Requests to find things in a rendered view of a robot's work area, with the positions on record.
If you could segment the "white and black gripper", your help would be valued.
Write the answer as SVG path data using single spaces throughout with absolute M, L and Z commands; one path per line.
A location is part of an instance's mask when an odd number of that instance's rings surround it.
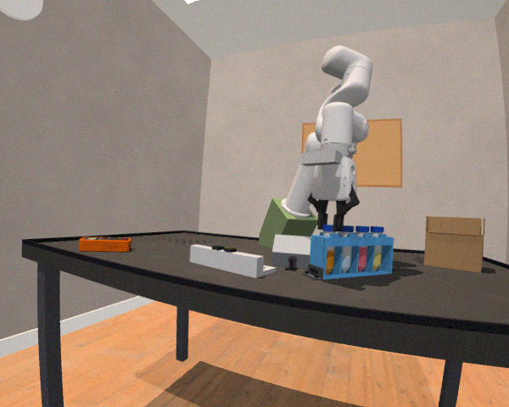
M 337 214 L 333 218 L 333 231 L 342 231 L 344 216 L 360 203 L 356 195 L 355 161 L 350 157 L 341 156 L 341 164 L 316 166 L 312 196 L 310 194 L 308 201 L 318 213 L 318 230 L 322 230 L 322 225 L 327 225 L 328 201 L 336 202 Z

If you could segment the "orange digital multimeter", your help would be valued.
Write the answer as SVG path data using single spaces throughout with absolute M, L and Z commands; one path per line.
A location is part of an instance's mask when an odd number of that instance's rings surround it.
M 79 251 L 130 252 L 131 239 L 118 237 L 83 237 L 79 239 Z

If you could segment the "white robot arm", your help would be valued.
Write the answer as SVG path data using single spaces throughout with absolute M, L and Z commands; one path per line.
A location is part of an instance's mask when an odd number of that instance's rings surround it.
M 308 197 L 316 168 L 312 165 L 341 164 L 341 156 L 353 158 L 357 143 L 364 141 L 369 133 L 367 120 L 353 108 L 368 97 L 371 60 L 347 47 L 336 46 L 326 53 L 323 61 L 324 73 L 343 80 L 327 93 L 317 116 L 315 132 L 306 140 L 288 197 L 281 202 L 285 211 L 301 218 L 311 213 Z

